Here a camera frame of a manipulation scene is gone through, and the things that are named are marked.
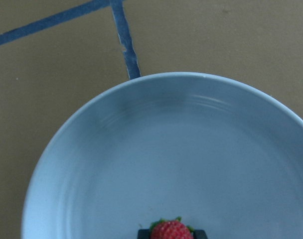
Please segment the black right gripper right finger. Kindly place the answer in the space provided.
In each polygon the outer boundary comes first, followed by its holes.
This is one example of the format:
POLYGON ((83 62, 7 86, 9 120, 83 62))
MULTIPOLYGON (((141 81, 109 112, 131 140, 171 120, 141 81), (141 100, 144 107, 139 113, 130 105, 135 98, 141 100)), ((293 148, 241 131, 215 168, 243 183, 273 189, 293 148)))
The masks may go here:
POLYGON ((207 235, 204 230, 194 230, 193 238, 194 239, 207 239, 207 235))

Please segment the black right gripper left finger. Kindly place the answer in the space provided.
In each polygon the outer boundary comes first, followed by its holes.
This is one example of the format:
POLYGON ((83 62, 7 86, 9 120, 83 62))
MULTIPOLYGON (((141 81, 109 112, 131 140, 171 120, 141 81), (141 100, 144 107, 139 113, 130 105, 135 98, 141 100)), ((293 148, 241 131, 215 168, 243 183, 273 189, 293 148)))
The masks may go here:
POLYGON ((137 239, 150 239, 151 231, 150 229, 139 229, 137 234, 137 239))

